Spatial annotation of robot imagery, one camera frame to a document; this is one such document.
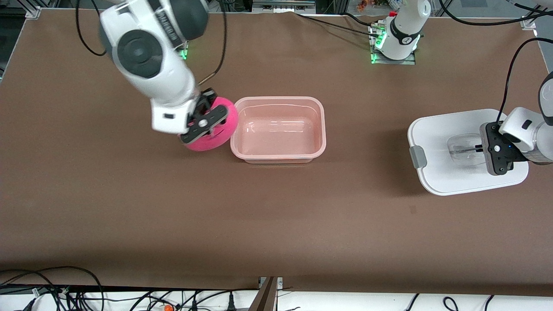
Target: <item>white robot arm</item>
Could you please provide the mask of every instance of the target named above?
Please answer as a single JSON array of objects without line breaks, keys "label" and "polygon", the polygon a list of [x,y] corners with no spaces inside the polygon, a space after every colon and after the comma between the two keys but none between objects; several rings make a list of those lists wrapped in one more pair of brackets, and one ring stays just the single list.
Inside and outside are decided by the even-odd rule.
[{"label": "white robot arm", "polygon": [[553,163],[553,72],[540,86],[541,114],[517,107],[504,121],[480,127],[482,151],[491,175],[504,175],[514,162]]},{"label": "white robot arm", "polygon": [[407,58],[416,49],[420,31],[430,16],[431,8],[428,0],[403,0],[396,16],[379,21],[379,24],[385,24],[385,32],[375,47],[389,59]]},{"label": "white robot arm", "polygon": [[526,159],[546,164],[553,162],[553,72],[540,86],[538,103],[541,114],[517,107],[503,121],[499,133]]},{"label": "white robot arm", "polygon": [[152,128],[185,134],[184,143],[226,117],[224,107],[208,112],[216,95],[200,94],[192,72],[175,52],[203,35],[207,18],[204,0],[127,0],[100,15],[100,38],[115,66],[150,98]]}]

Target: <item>brown mat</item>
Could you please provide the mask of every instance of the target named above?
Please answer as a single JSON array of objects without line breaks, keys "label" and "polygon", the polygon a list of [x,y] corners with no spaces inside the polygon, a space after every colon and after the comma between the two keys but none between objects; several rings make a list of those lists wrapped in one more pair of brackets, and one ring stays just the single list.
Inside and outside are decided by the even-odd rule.
[{"label": "brown mat", "polygon": [[[95,13],[81,22],[100,50]],[[0,85],[1,267],[78,265],[122,286],[237,288],[276,275],[297,290],[552,295],[553,165],[531,165],[518,186],[438,197],[419,183],[406,138],[422,116],[498,108],[531,32],[431,19],[418,64],[386,66],[370,64],[362,35],[291,13],[231,14],[228,31],[206,87],[232,101],[319,99],[324,154],[267,167],[228,144],[187,151],[152,131],[148,99],[81,45],[73,11],[44,10]],[[221,39],[213,15],[190,44],[198,79],[216,67]],[[530,44],[506,111],[537,110],[546,74]]]}]

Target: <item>pink sponge ball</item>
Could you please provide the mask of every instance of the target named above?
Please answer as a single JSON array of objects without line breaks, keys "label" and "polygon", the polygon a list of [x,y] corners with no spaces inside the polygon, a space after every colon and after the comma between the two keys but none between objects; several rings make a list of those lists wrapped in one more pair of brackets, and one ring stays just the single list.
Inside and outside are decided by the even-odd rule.
[{"label": "pink sponge ball", "polygon": [[204,135],[195,142],[185,144],[184,146],[193,151],[207,151],[219,147],[231,138],[238,126],[238,111],[234,104],[224,97],[217,97],[211,108],[213,109],[219,105],[225,106],[228,109],[228,116],[224,124],[215,125],[211,130],[211,134]]}]

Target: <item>cable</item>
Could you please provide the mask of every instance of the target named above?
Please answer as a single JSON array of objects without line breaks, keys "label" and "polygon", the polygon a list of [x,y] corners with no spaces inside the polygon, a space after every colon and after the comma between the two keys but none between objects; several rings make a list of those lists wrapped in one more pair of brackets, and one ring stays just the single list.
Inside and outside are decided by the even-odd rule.
[{"label": "cable", "polygon": [[215,297],[215,296],[218,296],[218,295],[221,295],[221,294],[225,294],[225,293],[239,292],[239,291],[258,291],[258,290],[259,290],[258,288],[229,289],[229,290],[227,290],[227,291],[218,292],[218,293],[215,293],[215,294],[211,294],[211,295],[209,295],[209,296],[207,296],[207,297],[205,297],[205,298],[202,298],[202,299],[200,299],[200,300],[198,300],[198,301],[196,302],[196,305],[198,305],[198,304],[200,304],[200,303],[202,303],[202,302],[204,302],[204,301],[206,301],[206,300],[208,300],[208,299],[210,299],[210,298],[213,298],[213,297]]},{"label": "cable", "polygon": [[300,14],[296,14],[296,15],[301,16],[301,17],[306,18],[306,19],[314,20],[314,21],[319,22],[319,23],[323,23],[323,24],[327,24],[327,25],[330,25],[330,26],[334,26],[334,27],[338,27],[338,28],[345,29],[345,30],[349,30],[350,32],[355,32],[355,33],[364,34],[364,35],[367,35],[367,36],[369,36],[369,37],[378,37],[377,34],[372,34],[372,33],[368,33],[368,32],[362,32],[362,31],[360,31],[360,30],[347,28],[347,27],[340,26],[340,25],[337,25],[337,24],[332,24],[332,23],[329,23],[329,22],[325,22],[324,20],[316,19],[316,18],[309,17],[309,16],[303,16],[303,15],[300,15]]},{"label": "cable", "polygon": [[531,24],[531,23],[533,23],[533,22],[535,22],[535,21],[536,21],[536,19],[537,19],[537,17],[536,17],[536,18],[533,18],[533,19],[531,19],[531,20],[530,20],[530,24]]},{"label": "cable", "polygon": [[[451,302],[453,303],[453,305],[455,306],[455,309],[451,309],[448,305],[447,305],[447,301],[448,300],[451,300]],[[457,306],[457,303],[455,302],[455,300],[453,300],[453,298],[449,297],[449,296],[445,296],[444,299],[442,300],[442,302],[444,303],[444,307],[446,307],[446,309],[448,309],[449,311],[459,311],[459,307]]]},{"label": "cable", "polygon": [[[22,273],[18,276],[15,276],[15,277],[12,277],[11,279],[3,282],[2,284],[0,285],[5,285],[6,283],[8,282],[13,282],[13,281],[16,281],[24,276],[27,276],[29,274],[37,274],[38,276],[42,277],[45,281],[48,280],[47,278],[45,278],[42,274],[40,274],[40,272],[44,272],[44,271],[50,271],[50,270],[60,270],[60,269],[74,269],[74,270],[78,270],[78,271],[81,271],[81,272],[85,272],[86,274],[88,274],[89,276],[91,276],[94,281],[96,282],[96,284],[98,285],[98,289],[100,290],[100,294],[102,295],[102,309],[101,311],[104,310],[104,292],[103,292],[103,289],[102,289],[102,284],[100,283],[100,280],[98,279],[98,277],[92,273],[92,271],[90,270],[87,270],[87,269],[84,269],[84,268],[81,268],[81,267],[76,267],[76,266],[58,266],[58,267],[50,267],[50,268],[45,268],[45,269],[40,269],[40,270],[36,270],[36,271],[32,271],[32,270],[24,270],[24,269],[12,269],[12,270],[3,270],[3,271],[0,271],[0,273],[4,273],[4,272],[20,272],[20,271],[24,271],[25,273]],[[55,288],[55,286],[48,280],[49,282],[49,285],[51,285],[52,287]]]},{"label": "cable", "polygon": [[143,301],[144,299],[146,299],[148,296],[150,296],[151,294],[153,293],[153,291],[149,291],[147,292],[146,294],[142,295],[142,297],[138,298],[138,300],[134,303],[134,305],[131,307],[131,309],[129,311],[133,311],[137,306],[138,304]]},{"label": "cable", "polygon": [[155,305],[156,305],[158,302],[163,302],[163,303],[168,304],[168,305],[172,306],[173,308],[175,308],[175,305],[174,305],[174,304],[172,304],[172,303],[170,303],[170,302],[168,302],[168,301],[166,301],[166,300],[163,300],[163,298],[164,298],[165,296],[167,296],[168,294],[170,294],[171,292],[172,292],[172,291],[168,291],[168,292],[166,292],[164,295],[162,295],[162,296],[159,297],[159,298],[152,297],[152,298],[154,298],[155,300],[154,300],[154,303],[153,303],[153,304],[150,303],[151,306],[148,307],[148,311],[151,311],[151,310],[155,307]]},{"label": "cable", "polygon": [[[90,0],[90,1],[92,1],[92,5],[94,6],[94,9],[96,10],[96,13],[98,14],[98,17],[100,17],[100,11],[98,10],[98,6],[96,5],[96,2],[94,2],[94,0]],[[86,44],[84,38],[82,37],[81,26],[80,26],[80,23],[79,23],[79,5],[80,4],[81,4],[81,0],[77,0],[77,3],[75,4],[75,24],[77,25],[77,34],[79,34],[79,39],[81,39],[82,45],[84,45],[85,48],[89,52],[91,52],[92,54],[94,54],[96,56],[104,56],[106,54],[107,50],[104,49],[104,51],[102,53],[98,53],[98,52],[93,51],[88,46],[88,44]]]},{"label": "cable", "polygon": [[40,272],[38,271],[32,271],[32,270],[25,270],[25,269],[7,269],[7,270],[1,270],[0,271],[0,274],[2,273],[9,273],[9,272],[24,272],[18,276],[15,276],[5,282],[3,282],[2,284],[0,285],[5,285],[7,282],[11,281],[11,280],[15,280],[15,279],[19,279],[23,276],[26,276],[26,275],[29,275],[29,274],[36,274],[37,276],[41,277],[46,283],[48,283],[48,285],[50,285],[51,288],[47,288],[48,292],[52,295],[52,298],[54,299],[54,302],[56,303],[56,311],[60,311],[60,305],[61,305],[61,299],[60,297],[58,296],[58,294],[56,293],[56,286],[47,278],[45,277],[43,274],[41,274]]},{"label": "cable", "polygon": [[465,25],[470,25],[470,26],[499,26],[499,25],[507,25],[507,24],[512,24],[512,23],[518,23],[518,22],[522,22],[524,20],[528,20],[528,19],[533,19],[533,18],[538,18],[538,17],[542,17],[542,16],[546,16],[546,15],[553,15],[553,12],[544,12],[544,13],[540,13],[540,14],[537,14],[537,15],[532,15],[532,16],[527,16],[527,17],[521,17],[521,18],[516,18],[516,19],[511,19],[511,20],[504,20],[504,21],[501,21],[501,22],[493,22],[493,23],[476,23],[476,22],[469,22],[467,20],[462,20],[462,19],[459,19],[457,18],[455,15],[453,15],[445,6],[443,0],[438,0],[438,2],[440,3],[440,6],[442,7],[442,9],[444,10],[444,12],[449,15],[449,17],[451,17],[454,21],[456,22],[459,22],[461,24],[465,24]]},{"label": "cable", "polygon": [[79,299],[79,302],[81,303],[81,308],[84,309],[84,310],[89,310],[89,311],[94,311],[94,309],[92,309],[88,303],[86,302],[86,299],[85,299],[85,294],[82,293],[81,294],[81,298]]},{"label": "cable", "polygon": [[415,300],[419,297],[420,294],[415,294],[413,298],[411,299],[411,302],[409,303],[409,306],[405,311],[411,311],[411,308],[413,307],[413,304],[415,303]]},{"label": "cable", "polygon": [[221,12],[223,13],[223,52],[221,53],[221,60],[219,61],[219,66],[215,69],[214,72],[210,73],[207,77],[203,78],[198,85],[202,85],[207,82],[209,79],[213,78],[223,67],[223,62],[225,61],[225,54],[227,52],[227,12],[221,6]]},{"label": "cable", "polygon": [[494,297],[495,295],[490,295],[488,297],[488,299],[486,300],[486,304],[484,305],[484,311],[488,311],[488,305],[489,305],[489,302],[492,301],[492,298]]},{"label": "cable", "polygon": [[505,91],[503,92],[503,102],[501,103],[501,108],[499,109],[499,113],[497,114],[496,122],[499,122],[499,119],[501,118],[501,114],[503,113],[503,108],[505,108],[505,103],[507,102],[507,93],[509,91],[509,80],[511,79],[511,73],[513,72],[513,65],[515,64],[515,60],[517,59],[518,54],[522,50],[522,48],[527,45],[528,43],[532,41],[542,41],[553,44],[553,40],[546,39],[546,38],[531,38],[523,42],[515,52],[515,55],[513,56],[513,59],[511,60],[511,64],[509,65],[509,71],[507,72],[507,80],[505,81]]},{"label": "cable", "polygon": [[351,17],[353,20],[355,20],[357,23],[359,23],[359,24],[361,24],[361,25],[368,26],[368,27],[371,26],[371,23],[365,23],[364,21],[358,19],[358,18],[355,17],[353,14],[349,14],[348,12],[340,13],[340,15],[349,16],[349,17]]},{"label": "cable", "polygon": [[130,300],[137,300],[141,299],[141,297],[135,297],[135,298],[126,298],[126,299],[110,299],[110,298],[96,298],[96,297],[82,297],[81,299],[84,300],[105,300],[110,302],[122,302],[122,301],[130,301]]},{"label": "cable", "polygon": [[183,309],[184,305],[186,305],[189,301],[191,301],[193,298],[196,297],[196,295],[198,295],[201,292],[203,292],[203,291],[195,291],[194,295],[190,296],[190,298],[188,298],[186,301],[184,301],[175,311],[179,311],[180,309]]},{"label": "cable", "polygon": [[236,311],[236,306],[234,305],[234,295],[232,292],[228,295],[227,311]]},{"label": "cable", "polygon": [[545,8],[543,10],[540,10],[541,6],[536,6],[535,8],[531,8],[531,7],[523,6],[522,4],[518,4],[518,3],[513,3],[513,5],[516,6],[517,8],[521,8],[521,9],[530,11],[530,14],[532,14],[532,13],[545,13],[545,11],[547,10],[547,8]]}]

